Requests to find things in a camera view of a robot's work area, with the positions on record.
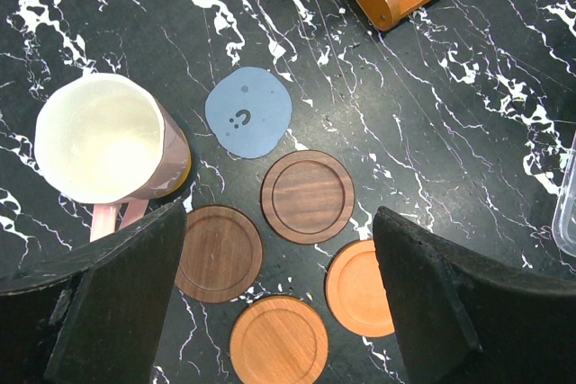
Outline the light wooden coaster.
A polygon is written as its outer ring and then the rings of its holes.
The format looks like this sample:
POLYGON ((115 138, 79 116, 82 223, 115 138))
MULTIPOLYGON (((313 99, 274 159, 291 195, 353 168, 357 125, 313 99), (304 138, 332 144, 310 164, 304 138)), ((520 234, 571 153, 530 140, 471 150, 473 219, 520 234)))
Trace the light wooden coaster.
POLYGON ((312 307, 289 296, 272 296, 241 314, 229 352, 243 383, 314 383, 328 360, 329 336, 312 307))
POLYGON ((365 337, 394 333, 372 239, 355 241, 337 253, 328 268, 325 294, 332 315, 350 332, 365 337))

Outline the blue paper coaster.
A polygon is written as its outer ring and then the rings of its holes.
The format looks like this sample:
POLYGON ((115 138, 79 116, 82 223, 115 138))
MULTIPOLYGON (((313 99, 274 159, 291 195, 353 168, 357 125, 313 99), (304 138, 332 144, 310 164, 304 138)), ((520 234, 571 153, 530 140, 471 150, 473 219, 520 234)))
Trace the blue paper coaster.
POLYGON ((204 111, 222 147, 234 156, 255 159, 274 150, 290 124, 293 105, 271 73, 241 67, 212 89, 204 111))

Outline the clear plastic tray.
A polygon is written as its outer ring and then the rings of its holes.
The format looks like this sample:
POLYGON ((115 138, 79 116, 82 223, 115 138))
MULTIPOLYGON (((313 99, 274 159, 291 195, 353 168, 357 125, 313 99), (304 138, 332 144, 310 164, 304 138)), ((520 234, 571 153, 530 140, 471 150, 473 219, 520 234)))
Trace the clear plastic tray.
POLYGON ((553 240, 567 255, 575 256, 575 139, 572 140, 562 186, 556 202, 553 240))

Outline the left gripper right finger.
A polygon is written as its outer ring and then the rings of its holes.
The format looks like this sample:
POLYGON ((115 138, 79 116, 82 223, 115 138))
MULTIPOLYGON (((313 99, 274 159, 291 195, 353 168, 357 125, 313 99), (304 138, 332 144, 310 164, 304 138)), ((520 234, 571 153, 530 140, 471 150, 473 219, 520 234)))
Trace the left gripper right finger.
POLYGON ((376 257, 412 383, 573 383, 575 283, 500 263, 395 211, 376 257))

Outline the dark wooden coaster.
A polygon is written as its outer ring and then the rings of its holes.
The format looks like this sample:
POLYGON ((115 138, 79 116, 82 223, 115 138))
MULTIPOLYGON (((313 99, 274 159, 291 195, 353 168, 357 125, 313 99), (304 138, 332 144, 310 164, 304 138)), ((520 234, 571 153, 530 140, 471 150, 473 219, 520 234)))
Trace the dark wooden coaster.
POLYGON ((198 301, 226 302, 254 283, 263 261, 263 242, 251 219, 228 206, 203 206, 187 216, 175 285, 198 301))
POLYGON ((318 150, 294 151, 267 171, 261 209, 271 229, 299 245, 330 240, 347 225, 355 207, 355 188, 345 167, 318 150))

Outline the orange round paper coaster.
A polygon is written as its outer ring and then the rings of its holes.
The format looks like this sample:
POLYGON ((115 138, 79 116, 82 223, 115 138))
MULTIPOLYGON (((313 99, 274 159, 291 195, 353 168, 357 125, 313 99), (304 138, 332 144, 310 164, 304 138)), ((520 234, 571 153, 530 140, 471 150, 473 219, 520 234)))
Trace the orange round paper coaster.
POLYGON ((192 150, 186 135, 180 130, 178 139, 171 147, 172 157, 171 175, 169 188, 166 194, 175 192, 188 178, 193 164, 192 150))

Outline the pink mug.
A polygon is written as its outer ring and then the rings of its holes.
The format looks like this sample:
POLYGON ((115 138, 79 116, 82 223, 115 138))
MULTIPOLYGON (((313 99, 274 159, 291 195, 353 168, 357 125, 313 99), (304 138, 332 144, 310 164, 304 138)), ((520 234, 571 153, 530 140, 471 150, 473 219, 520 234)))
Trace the pink mug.
POLYGON ((169 188, 181 128, 150 92, 94 73, 59 88, 40 109, 34 156, 48 184, 93 207, 96 241, 141 219, 169 188))

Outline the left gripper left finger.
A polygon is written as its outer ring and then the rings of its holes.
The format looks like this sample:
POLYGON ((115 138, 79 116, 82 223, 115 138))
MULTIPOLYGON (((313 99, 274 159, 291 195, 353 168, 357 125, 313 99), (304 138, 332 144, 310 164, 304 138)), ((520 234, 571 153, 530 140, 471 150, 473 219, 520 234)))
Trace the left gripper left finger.
POLYGON ((186 229, 164 205, 1 278, 3 383, 147 383, 186 229))

